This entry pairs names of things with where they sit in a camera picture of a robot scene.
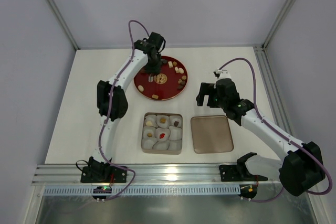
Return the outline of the metal serving tongs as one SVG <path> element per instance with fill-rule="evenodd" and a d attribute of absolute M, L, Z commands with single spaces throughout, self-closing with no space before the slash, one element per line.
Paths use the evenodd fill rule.
<path fill-rule="evenodd" d="M 148 78 L 148 82 L 155 82 L 156 80 L 156 75 L 151 73 Z"/>

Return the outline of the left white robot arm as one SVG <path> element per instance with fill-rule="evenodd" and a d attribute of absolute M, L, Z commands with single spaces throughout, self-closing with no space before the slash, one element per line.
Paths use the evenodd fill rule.
<path fill-rule="evenodd" d="M 156 75 L 161 70 L 161 52 L 165 47 L 165 39 L 152 32 L 149 37 L 133 43 L 131 55 L 117 73 L 107 81 L 97 84 L 97 107 L 102 119 L 98 146 L 93 160 L 98 167 L 106 167 L 112 161 L 112 145 L 120 120 L 128 110 L 126 90 L 140 70 Z"/>

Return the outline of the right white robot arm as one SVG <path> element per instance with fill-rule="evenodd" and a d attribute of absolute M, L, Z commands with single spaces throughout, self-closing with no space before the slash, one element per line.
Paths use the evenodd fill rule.
<path fill-rule="evenodd" d="M 260 138 L 278 156 L 277 160 L 255 158 L 256 167 L 268 172 L 267 177 L 280 181 L 284 189 L 294 196 L 311 192 L 311 188 L 324 179 L 328 179 L 332 188 L 330 174 L 323 165 L 321 150 L 314 142 L 304 143 L 289 135 L 258 112 L 256 105 L 242 99 L 230 78 L 219 79 L 215 83 L 201 83 L 196 97 L 198 106 L 202 106 L 208 96 L 207 106 L 220 108 L 225 115 L 239 126 L 249 130 Z"/>

